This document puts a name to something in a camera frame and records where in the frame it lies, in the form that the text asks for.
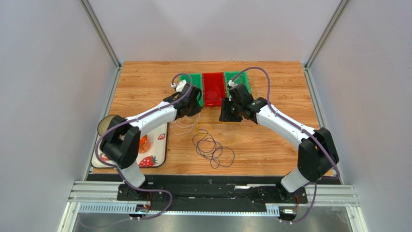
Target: table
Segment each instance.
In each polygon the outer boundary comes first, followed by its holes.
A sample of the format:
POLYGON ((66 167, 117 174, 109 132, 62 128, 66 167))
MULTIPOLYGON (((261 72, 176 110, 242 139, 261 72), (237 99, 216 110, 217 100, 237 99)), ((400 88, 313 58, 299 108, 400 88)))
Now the table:
MULTIPOLYGON (((249 62, 249 61, 173 61, 173 62, 125 62, 120 74, 110 114, 122 117, 146 111, 162 99, 174 93, 171 79, 177 73, 212 73, 240 71, 250 66, 264 68, 270 75, 271 103, 295 120, 316 129, 319 128, 309 89, 300 62, 249 62)), ((267 80, 259 70, 247 71, 254 98, 266 98, 267 80)), ((201 119, 208 120, 212 108, 205 107, 201 119)), ((214 110, 219 118, 220 108, 214 110)), ((177 123, 190 125, 198 116, 181 118, 177 123)), ((229 168, 213 169, 210 161, 195 152, 192 138, 195 130, 175 135, 169 127, 166 162, 157 168, 141 168, 145 174, 216 174, 216 175, 286 175, 297 165, 297 151, 285 139, 252 121, 241 122, 242 133, 234 143, 226 143, 215 133, 212 136, 235 152, 235 161, 229 168)), ((185 130, 176 128, 177 133, 185 130)), ((214 131, 225 140, 232 140, 239 133, 239 126, 215 123, 214 131)), ((228 153, 221 158, 228 164, 228 153)), ((113 169, 93 169, 94 173, 115 173, 113 169)))

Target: strawberry print tray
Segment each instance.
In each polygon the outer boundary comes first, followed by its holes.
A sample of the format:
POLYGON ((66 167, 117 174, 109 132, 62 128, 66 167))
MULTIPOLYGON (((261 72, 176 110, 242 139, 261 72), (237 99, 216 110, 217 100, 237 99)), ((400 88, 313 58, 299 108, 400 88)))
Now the strawberry print tray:
MULTIPOLYGON (((149 151, 137 155, 136 162, 139 164, 139 167, 159 167, 164 163, 166 160, 167 125, 165 123, 147 134, 151 146, 149 151)), ((99 155, 103 161, 113 164, 100 149, 99 155)), ((109 168, 109 166, 101 163, 94 154, 91 158, 91 165, 94 168, 109 168)))

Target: green plastic container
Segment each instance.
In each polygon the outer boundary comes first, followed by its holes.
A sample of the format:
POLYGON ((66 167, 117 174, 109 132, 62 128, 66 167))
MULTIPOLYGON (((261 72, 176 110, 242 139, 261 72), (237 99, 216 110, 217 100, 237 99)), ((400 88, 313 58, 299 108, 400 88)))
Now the green plastic container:
MULTIPOLYGON (((226 82, 226 86, 229 84, 229 80, 238 73, 239 73, 239 71, 237 71, 237 72, 225 72, 224 73, 224 80, 226 82)), ((240 78, 235 80, 235 83, 236 84, 243 83, 246 86, 246 88, 248 89, 249 93, 250 93, 250 87, 249 87, 248 77, 246 76, 246 72, 242 73, 239 77, 240 78)), ((229 95, 229 89, 228 88, 226 88, 226 92, 227 92, 227 97, 229 97, 230 95, 229 95)))
MULTIPOLYGON (((199 105, 203 107, 203 84, 202 84, 202 74, 201 73, 190 73, 189 74, 191 78, 193 79, 193 84, 197 87, 200 88, 202 91, 202 96, 199 100, 199 105)), ((190 83, 190 79, 187 76, 181 75, 180 76, 180 81, 186 80, 188 83, 190 83)))

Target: orange jar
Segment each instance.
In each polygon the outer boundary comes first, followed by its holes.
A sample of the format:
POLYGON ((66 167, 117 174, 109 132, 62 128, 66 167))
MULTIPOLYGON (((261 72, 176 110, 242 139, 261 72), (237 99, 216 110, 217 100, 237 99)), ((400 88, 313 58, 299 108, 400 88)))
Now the orange jar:
POLYGON ((142 139, 140 139, 139 153, 145 153, 149 151, 149 149, 150 149, 150 140, 147 137, 147 135, 145 135, 142 137, 142 139))

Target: yellow cable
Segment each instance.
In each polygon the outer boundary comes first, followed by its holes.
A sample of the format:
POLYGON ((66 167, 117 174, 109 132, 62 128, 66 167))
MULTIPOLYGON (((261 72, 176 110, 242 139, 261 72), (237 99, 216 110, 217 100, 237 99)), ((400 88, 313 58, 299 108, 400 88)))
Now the yellow cable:
POLYGON ((223 140, 224 142, 226 142, 226 143, 228 143, 228 144, 231 144, 231 143, 236 142, 237 139, 239 138, 240 134, 241 134, 242 131, 243 131, 242 125, 239 124, 239 123, 236 123, 236 122, 219 122, 219 121, 216 120, 215 117, 213 116, 213 112, 214 112, 215 108, 216 108, 216 107, 214 107, 214 108, 212 109, 212 113, 209 113, 209 112, 207 112, 207 111, 203 111, 203 112, 208 113, 208 114, 211 116, 212 119, 211 119, 211 120, 199 119, 199 121, 196 123, 196 128, 195 128, 195 129, 196 129, 196 133, 197 133, 198 135, 205 135, 205 134, 209 134, 209 133, 211 133, 211 132, 214 132, 214 133, 217 135, 217 137, 219 137, 221 140, 223 140), (226 124, 236 124, 236 125, 238 125, 238 126, 240 127, 240 131, 239 131, 239 133, 237 134, 237 136, 236 136, 236 138, 235 138, 234 140, 232 140, 232 141, 227 141, 227 140, 223 139, 223 138, 214 130, 215 122, 218 122, 218 123, 226 123, 226 124), (200 130, 199 130, 199 125, 209 127, 210 130, 206 130, 206 132, 200 132, 200 130))

